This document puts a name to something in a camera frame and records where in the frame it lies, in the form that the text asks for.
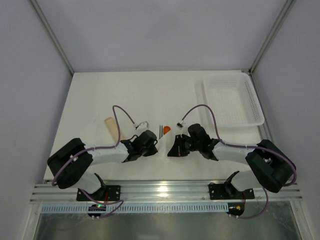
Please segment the white paper napkin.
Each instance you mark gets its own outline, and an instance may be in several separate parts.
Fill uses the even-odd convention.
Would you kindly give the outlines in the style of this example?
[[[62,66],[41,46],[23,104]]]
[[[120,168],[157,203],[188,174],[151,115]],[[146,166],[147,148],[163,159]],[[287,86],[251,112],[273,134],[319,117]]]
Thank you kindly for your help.
[[[176,134],[170,130],[166,134],[164,134],[157,143],[157,155],[164,159],[167,157],[168,152],[174,145]]]

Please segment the orange plastic spoon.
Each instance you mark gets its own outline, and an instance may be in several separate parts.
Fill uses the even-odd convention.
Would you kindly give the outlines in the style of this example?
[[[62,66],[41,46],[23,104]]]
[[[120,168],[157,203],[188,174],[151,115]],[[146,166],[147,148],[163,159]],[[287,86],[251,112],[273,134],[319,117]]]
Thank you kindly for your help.
[[[165,135],[165,134],[167,134],[169,131],[171,130],[171,128],[169,127],[169,126],[164,126],[163,127],[163,134]]]

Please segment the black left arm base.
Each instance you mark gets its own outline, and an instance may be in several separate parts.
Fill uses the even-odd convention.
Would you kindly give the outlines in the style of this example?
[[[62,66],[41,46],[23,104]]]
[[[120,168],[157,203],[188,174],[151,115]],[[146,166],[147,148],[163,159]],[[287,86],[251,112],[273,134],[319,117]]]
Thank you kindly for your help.
[[[121,186],[120,185],[105,185],[101,187],[94,193],[85,193],[81,190],[77,190],[76,200],[78,202],[86,202],[95,200],[97,202],[109,202],[109,201],[118,201],[121,196]]]

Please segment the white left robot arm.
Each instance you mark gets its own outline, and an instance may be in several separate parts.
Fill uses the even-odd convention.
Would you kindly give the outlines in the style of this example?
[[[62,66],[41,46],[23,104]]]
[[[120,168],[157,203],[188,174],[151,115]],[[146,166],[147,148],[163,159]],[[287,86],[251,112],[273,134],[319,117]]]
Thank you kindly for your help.
[[[102,201],[108,188],[102,178],[97,173],[90,173],[88,168],[106,163],[128,163],[155,155],[157,143],[157,136],[150,130],[121,140],[116,147],[88,147],[80,138],[73,138],[47,160],[53,175],[52,184],[60,189],[75,187],[82,196]]]

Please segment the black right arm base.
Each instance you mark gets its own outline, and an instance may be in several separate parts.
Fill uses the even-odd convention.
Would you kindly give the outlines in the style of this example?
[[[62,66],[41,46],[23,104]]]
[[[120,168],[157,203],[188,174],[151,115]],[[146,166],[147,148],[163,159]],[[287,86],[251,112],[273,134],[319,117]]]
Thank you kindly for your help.
[[[208,185],[209,197],[211,200],[253,200],[255,194],[252,188],[244,191],[238,191],[231,184],[233,177],[238,174],[239,171],[234,172],[227,178],[224,183],[213,183]]]

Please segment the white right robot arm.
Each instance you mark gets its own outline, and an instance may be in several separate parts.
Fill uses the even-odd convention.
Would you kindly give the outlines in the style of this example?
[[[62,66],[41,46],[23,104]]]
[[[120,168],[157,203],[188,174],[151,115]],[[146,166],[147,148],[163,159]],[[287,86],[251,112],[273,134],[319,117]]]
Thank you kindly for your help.
[[[264,139],[257,145],[226,143],[211,138],[198,123],[190,125],[187,132],[174,137],[168,157],[186,157],[191,152],[198,152],[207,160],[232,161],[249,166],[249,170],[235,171],[213,189],[220,197],[238,199],[243,193],[259,187],[278,193],[282,187],[289,186],[288,180],[297,178],[294,163],[269,140]]]

